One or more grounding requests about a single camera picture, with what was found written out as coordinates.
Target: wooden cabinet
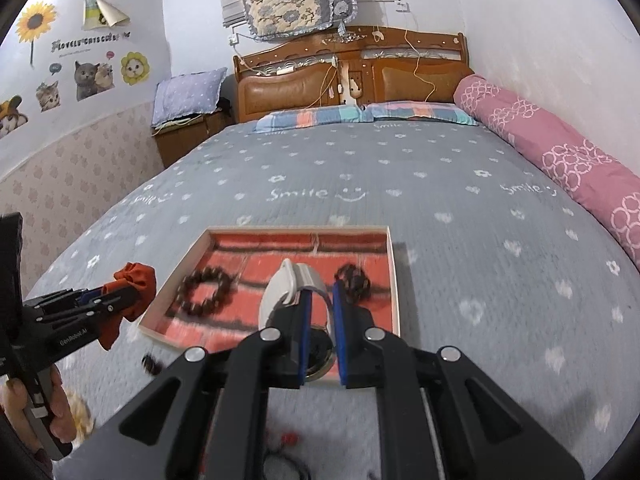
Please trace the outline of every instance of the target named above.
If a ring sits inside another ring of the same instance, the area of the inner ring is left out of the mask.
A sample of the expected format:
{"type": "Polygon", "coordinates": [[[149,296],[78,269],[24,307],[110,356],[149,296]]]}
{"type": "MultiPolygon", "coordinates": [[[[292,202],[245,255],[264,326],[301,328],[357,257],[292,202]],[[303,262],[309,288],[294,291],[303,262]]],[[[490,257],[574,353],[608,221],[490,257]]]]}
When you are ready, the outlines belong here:
{"type": "Polygon", "coordinates": [[[154,133],[165,168],[184,157],[209,137],[220,133],[234,120],[224,112],[215,112],[194,118],[186,124],[166,126],[154,133]]]}

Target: headboard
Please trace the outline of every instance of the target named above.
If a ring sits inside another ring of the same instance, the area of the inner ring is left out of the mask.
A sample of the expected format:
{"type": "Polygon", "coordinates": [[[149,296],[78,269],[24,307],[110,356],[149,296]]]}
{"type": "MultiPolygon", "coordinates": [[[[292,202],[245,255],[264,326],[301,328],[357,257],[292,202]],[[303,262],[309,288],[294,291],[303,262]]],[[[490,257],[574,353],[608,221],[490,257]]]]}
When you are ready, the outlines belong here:
{"type": "Polygon", "coordinates": [[[460,80],[473,73],[462,33],[361,25],[347,27],[344,36],[325,30],[234,56],[234,67],[240,122],[274,110],[341,103],[453,102],[460,80]]]}

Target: metal bolt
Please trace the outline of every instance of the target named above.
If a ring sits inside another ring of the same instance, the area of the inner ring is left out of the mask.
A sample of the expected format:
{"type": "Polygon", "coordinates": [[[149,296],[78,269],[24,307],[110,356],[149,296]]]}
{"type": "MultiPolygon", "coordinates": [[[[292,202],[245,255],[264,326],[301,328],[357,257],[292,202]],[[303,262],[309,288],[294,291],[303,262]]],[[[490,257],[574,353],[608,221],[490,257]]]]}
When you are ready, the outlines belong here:
{"type": "Polygon", "coordinates": [[[273,326],[267,327],[260,332],[260,339],[263,341],[277,341],[280,339],[280,330],[273,326]]]}
{"type": "Polygon", "coordinates": [[[207,353],[204,348],[193,346],[184,353],[184,358],[190,363],[197,363],[198,361],[202,361],[205,355],[207,355],[207,353]]]}
{"type": "Polygon", "coordinates": [[[377,326],[372,326],[365,330],[364,337],[369,341],[382,341],[385,338],[385,331],[377,326]]]}
{"type": "Polygon", "coordinates": [[[455,346],[445,346],[442,350],[440,350],[440,355],[445,361],[448,361],[450,363],[454,363],[462,357],[460,350],[455,348],[455,346]]]}

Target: orange scrunchie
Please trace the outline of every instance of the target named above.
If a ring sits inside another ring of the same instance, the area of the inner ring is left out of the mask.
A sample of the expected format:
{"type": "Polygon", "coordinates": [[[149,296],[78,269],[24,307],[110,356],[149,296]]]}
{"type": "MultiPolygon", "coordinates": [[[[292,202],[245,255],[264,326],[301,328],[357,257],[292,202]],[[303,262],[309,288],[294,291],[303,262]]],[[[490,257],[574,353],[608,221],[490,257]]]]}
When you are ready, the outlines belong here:
{"type": "Polygon", "coordinates": [[[129,308],[126,308],[110,317],[102,324],[98,341],[105,350],[110,350],[113,343],[120,335],[120,322],[123,317],[128,321],[135,321],[140,317],[156,297],[156,271],[153,267],[143,264],[127,264],[113,275],[115,282],[102,286],[102,293],[109,294],[119,288],[132,285],[140,294],[140,299],[129,308]]]}

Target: person's hand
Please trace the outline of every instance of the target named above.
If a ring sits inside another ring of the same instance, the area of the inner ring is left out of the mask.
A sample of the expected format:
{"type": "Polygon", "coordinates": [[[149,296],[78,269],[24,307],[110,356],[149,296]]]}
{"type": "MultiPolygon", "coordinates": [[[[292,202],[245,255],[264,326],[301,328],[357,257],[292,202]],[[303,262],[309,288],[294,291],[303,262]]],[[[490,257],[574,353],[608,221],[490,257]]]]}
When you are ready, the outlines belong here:
{"type": "MultiPolygon", "coordinates": [[[[56,365],[51,367],[51,383],[53,392],[49,405],[51,411],[55,415],[49,429],[60,442],[71,442],[76,438],[76,425],[71,416],[71,409],[66,398],[66,393],[62,389],[62,378],[56,365]]],[[[22,381],[18,379],[9,379],[0,390],[0,403],[4,408],[4,413],[9,423],[15,430],[20,440],[33,453],[42,449],[42,444],[38,437],[31,429],[27,417],[22,410],[27,407],[28,394],[22,381]]]]}

